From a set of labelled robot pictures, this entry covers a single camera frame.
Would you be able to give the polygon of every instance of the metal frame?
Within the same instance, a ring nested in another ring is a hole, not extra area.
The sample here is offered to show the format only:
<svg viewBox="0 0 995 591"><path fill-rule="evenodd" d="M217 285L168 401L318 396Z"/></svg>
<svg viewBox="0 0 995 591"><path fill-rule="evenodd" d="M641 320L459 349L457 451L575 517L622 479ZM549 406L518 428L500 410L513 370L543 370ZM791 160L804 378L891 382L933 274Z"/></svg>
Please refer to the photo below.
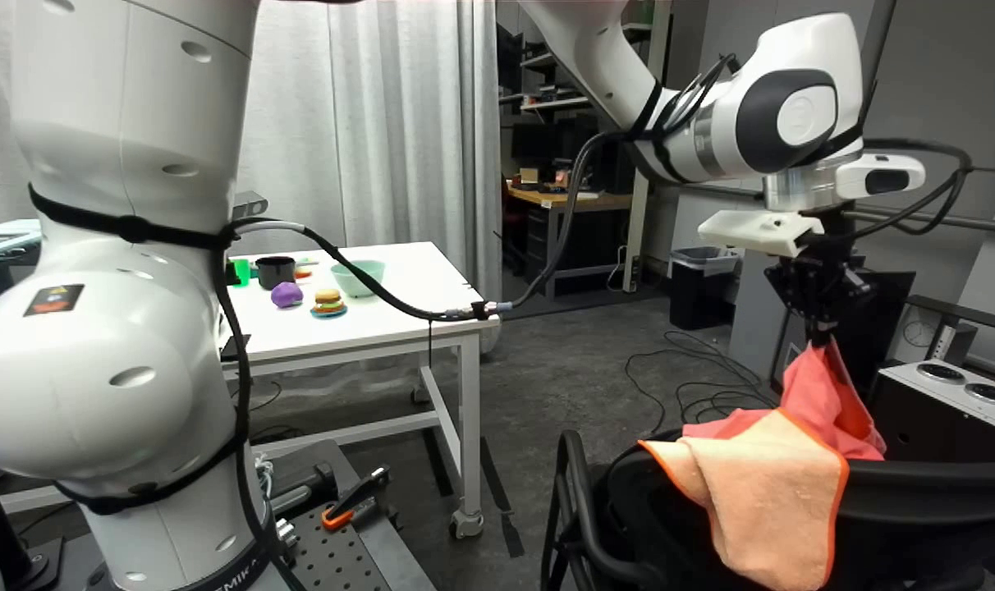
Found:
<svg viewBox="0 0 995 591"><path fill-rule="evenodd" d="M479 468L479 337L486 324L477 331L459 331L459 335L433 335L415 337L415 343L377 343L377 345L362 345L349 352L325 352L325 354L303 354L303 359L273 359L273 360L253 360L253 374L284 374L284 370L306 370L306 367L327 367L327 365L352 365L352 360L367 360L367 359L396 359L396 354L416 354L416 352L457 352L459 359L459 433L453 425L453 414L436 389L436 378L430 367L419 367L419 384L430 396L430 410L405 414L393 421L375 421L375 425L353 425L346 432L325 432L325 433L309 433L309 438L292 438L292 440L275 440L262 442L255 451L268 458L288 458L303 447L330 440L330 442L362 442L362 440L384 440L396 433L415 433L415 432L439 432L457 477L459 477L459 510L453 513L453 534L479 534L483 532L483 468ZM59 490L43 485L43 490L25 490L25 493L9 493L0 499L9 517L15 513L32 513L45 506L63 506L70 502Z"/></svg>
<svg viewBox="0 0 995 591"><path fill-rule="evenodd" d="M557 233L562 233L562 224L563 224L563 210L562 207L544 207L549 210L549 251L544 251L544 263L554 259L554 251L557 251ZM567 271L554 271L549 285L544 285L544 295L549 298L557 298L557 279L578 279L578 276L606 276L615 274L617 266L628 271L628 252L622 252L622 263L606 263L606 266L567 266Z"/></svg>

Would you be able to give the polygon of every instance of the table leg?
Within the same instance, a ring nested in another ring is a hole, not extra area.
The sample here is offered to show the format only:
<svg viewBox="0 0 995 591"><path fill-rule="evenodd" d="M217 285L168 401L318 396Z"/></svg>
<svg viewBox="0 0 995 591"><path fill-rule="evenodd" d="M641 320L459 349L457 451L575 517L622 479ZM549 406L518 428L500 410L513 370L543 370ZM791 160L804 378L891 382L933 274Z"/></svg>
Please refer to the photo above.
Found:
<svg viewBox="0 0 995 591"><path fill-rule="evenodd" d="M453 513L453 540L479 534L483 520L483 384L479 335L459 345L459 510Z"/></svg>

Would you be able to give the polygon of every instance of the yellow object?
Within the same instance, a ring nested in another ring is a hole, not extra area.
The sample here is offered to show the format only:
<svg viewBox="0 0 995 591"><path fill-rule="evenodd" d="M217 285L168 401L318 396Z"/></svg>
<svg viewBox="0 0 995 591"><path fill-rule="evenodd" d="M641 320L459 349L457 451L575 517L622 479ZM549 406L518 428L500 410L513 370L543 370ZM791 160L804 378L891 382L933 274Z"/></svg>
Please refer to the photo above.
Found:
<svg viewBox="0 0 995 591"><path fill-rule="evenodd" d="M539 183L539 169L518 169L518 183Z"/></svg>
<svg viewBox="0 0 995 591"><path fill-rule="evenodd" d="M342 291L339 288L318 288L311 295L315 306L342 306Z"/></svg>
<svg viewBox="0 0 995 591"><path fill-rule="evenodd" d="M315 295L311 295L311 314L318 314L318 320L339 320L339 314L346 314L346 303L342 303L342 291L339 288L318 288Z"/></svg>

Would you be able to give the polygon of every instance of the green object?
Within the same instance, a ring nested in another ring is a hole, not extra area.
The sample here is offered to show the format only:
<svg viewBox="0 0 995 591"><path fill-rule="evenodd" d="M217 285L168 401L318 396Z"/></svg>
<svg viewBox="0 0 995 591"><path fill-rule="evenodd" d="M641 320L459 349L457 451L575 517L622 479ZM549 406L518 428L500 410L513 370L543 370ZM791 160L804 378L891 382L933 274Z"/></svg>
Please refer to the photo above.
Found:
<svg viewBox="0 0 995 591"><path fill-rule="evenodd" d="M235 285L248 285L255 276L253 263L248 259L234 259L234 279Z"/></svg>
<svg viewBox="0 0 995 591"><path fill-rule="evenodd" d="M377 259L352 259L362 274L367 274L372 279L384 279L384 263ZM339 288L349 298L372 298L372 288L346 266L330 266L330 279L339 282Z"/></svg>

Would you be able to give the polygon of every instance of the purple object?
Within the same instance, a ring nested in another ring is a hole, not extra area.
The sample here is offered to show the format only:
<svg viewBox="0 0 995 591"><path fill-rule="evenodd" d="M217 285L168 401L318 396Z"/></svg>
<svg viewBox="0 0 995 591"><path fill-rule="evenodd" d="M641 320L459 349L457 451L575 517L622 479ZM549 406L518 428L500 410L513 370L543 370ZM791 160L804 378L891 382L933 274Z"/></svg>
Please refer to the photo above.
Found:
<svg viewBox="0 0 995 591"><path fill-rule="evenodd" d="M275 282L268 291L275 309L297 309L303 306L303 288L295 282Z"/></svg>

